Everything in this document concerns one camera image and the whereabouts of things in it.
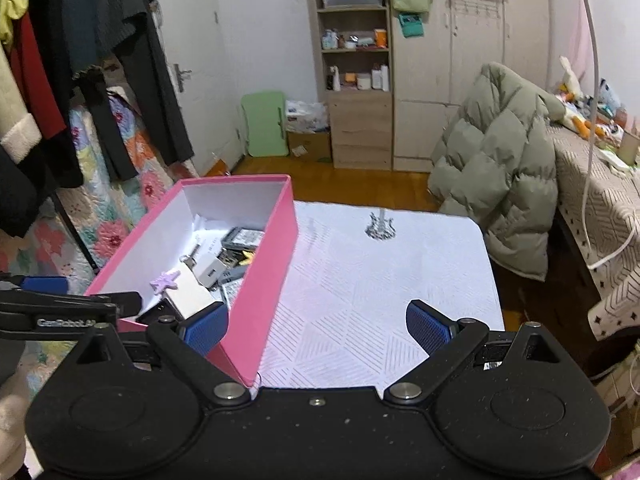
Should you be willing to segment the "silver flip phone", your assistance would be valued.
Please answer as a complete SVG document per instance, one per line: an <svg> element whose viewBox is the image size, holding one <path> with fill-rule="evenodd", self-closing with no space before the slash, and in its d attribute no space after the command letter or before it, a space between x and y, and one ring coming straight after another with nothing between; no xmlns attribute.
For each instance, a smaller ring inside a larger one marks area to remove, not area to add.
<svg viewBox="0 0 640 480"><path fill-rule="evenodd" d="M265 232L237 226L221 240L221 247L232 252L254 252L262 242Z"/></svg>

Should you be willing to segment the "patterned bed cover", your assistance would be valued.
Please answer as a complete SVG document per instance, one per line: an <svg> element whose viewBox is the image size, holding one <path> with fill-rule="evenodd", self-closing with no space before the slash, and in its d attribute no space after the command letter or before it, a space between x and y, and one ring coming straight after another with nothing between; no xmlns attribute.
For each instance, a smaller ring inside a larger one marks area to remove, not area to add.
<svg viewBox="0 0 640 480"><path fill-rule="evenodd" d="M600 300L588 322L602 340L639 324L639 178L614 171L589 144L548 128L556 157L560 213L588 266Z"/></svg>

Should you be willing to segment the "pink cardboard box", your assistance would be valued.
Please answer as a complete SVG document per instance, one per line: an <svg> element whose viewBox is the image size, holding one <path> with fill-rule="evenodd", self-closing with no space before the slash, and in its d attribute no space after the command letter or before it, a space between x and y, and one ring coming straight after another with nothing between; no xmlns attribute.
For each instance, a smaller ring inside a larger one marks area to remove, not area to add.
<svg viewBox="0 0 640 480"><path fill-rule="evenodd" d="M196 216L264 231L231 307L227 333L207 355L209 362L250 387L298 234L291 178L285 174L178 181L128 234L86 293L138 292L145 304L152 304L150 281L190 252Z"/></svg>

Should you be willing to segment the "white charger plug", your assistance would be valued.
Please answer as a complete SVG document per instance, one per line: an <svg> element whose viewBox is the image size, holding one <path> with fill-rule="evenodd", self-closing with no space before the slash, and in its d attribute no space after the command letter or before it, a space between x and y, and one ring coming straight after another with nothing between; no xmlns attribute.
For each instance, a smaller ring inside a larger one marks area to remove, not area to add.
<svg viewBox="0 0 640 480"><path fill-rule="evenodd" d="M198 258L192 268L195 278L206 288L212 288L226 271L227 266L211 252Z"/></svg>

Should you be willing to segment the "key with purple star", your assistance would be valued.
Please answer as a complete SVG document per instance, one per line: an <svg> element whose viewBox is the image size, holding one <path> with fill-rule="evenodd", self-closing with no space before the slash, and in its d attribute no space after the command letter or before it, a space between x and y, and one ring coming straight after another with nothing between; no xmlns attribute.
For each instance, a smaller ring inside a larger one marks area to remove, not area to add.
<svg viewBox="0 0 640 480"><path fill-rule="evenodd" d="M179 258L179 262L190 271L192 271L195 266L195 255L200 247L200 244L196 244L188 254L182 255ZM180 273L181 271L179 269L174 269L160 274L158 278L150 283L154 294L161 295L167 289L177 289L177 278L180 276Z"/></svg>

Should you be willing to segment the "beige wardrobe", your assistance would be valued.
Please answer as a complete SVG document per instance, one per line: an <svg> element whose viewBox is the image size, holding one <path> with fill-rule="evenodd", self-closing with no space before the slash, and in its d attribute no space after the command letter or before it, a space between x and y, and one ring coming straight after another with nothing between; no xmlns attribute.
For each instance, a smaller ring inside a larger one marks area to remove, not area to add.
<svg viewBox="0 0 640 480"><path fill-rule="evenodd" d="M549 78L549 0L431 0L422 32L392 19L396 171L429 172L446 125L483 65L500 63L539 87Z"/></svg>

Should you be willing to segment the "wooden shelf cabinet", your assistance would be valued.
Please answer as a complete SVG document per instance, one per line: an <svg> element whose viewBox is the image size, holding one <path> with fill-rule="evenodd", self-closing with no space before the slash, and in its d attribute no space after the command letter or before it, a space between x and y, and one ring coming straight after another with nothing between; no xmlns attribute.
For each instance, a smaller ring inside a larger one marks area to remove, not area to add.
<svg viewBox="0 0 640 480"><path fill-rule="evenodd" d="M388 0L310 0L310 13L334 166L390 170L394 97Z"/></svg>

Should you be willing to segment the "floral quilt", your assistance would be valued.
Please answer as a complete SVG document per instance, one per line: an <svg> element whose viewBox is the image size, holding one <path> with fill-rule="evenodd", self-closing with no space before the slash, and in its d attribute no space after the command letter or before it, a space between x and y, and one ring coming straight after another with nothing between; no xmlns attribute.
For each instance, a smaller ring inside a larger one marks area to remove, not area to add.
<svg viewBox="0 0 640 480"><path fill-rule="evenodd" d="M70 111L76 154L85 183L56 195L79 234L74 240L48 198L23 237L1 235L1 270L22 275L62 275L70 290L84 292L96 272L114 256L124 239L178 178L152 148L139 107L122 87L107 89L108 102L120 136L138 172L125 182L112 182L88 110Z"/></svg>

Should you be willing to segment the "brown cardboard box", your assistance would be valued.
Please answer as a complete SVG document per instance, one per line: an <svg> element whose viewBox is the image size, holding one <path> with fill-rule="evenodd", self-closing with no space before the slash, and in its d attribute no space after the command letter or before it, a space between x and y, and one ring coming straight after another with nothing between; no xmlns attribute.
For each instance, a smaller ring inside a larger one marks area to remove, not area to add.
<svg viewBox="0 0 640 480"><path fill-rule="evenodd" d="M303 162L332 162L331 137L323 132L288 131L290 156Z"/></svg>

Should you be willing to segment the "white plastic bag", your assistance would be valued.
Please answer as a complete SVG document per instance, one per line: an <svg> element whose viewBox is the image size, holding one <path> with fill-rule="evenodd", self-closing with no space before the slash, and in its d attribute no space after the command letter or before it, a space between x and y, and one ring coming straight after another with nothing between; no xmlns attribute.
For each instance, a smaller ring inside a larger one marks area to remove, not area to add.
<svg viewBox="0 0 640 480"><path fill-rule="evenodd" d="M326 103L287 100L285 105L286 130L298 133L329 130L329 113Z"/></svg>

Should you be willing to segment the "olive green puffer jacket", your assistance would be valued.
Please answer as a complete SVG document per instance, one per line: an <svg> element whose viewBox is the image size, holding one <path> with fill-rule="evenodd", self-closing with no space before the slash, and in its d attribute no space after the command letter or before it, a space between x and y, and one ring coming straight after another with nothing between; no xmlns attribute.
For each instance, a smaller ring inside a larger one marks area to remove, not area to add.
<svg viewBox="0 0 640 480"><path fill-rule="evenodd" d="M530 280L548 273L559 190L547 129L564 114L553 94L487 63L432 154L440 212L473 220L491 260Z"/></svg>

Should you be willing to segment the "black hanging coat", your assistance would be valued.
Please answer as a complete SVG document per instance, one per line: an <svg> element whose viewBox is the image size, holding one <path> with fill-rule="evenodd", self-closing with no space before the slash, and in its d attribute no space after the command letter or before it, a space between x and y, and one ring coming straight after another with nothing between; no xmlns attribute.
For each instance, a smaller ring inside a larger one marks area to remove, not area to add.
<svg viewBox="0 0 640 480"><path fill-rule="evenodd" d="M112 115L102 66L116 58L141 110L146 132L166 165L186 162L192 144L171 83L151 4L155 0L29 0L28 16L40 60L65 126L49 144L52 172L64 188L82 183L72 152L70 103L82 96L96 126L107 174L137 177Z"/></svg>

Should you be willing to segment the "black hair claw clip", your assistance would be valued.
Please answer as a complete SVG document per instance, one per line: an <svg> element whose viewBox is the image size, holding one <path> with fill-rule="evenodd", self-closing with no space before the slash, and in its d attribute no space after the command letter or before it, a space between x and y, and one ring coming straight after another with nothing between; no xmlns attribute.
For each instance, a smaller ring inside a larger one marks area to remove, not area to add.
<svg viewBox="0 0 640 480"><path fill-rule="evenodd" d="M366 234L372 240L392 240L396 236L393 219L387 215L384 208L370 214L370 224L366 227Z"/></svg>

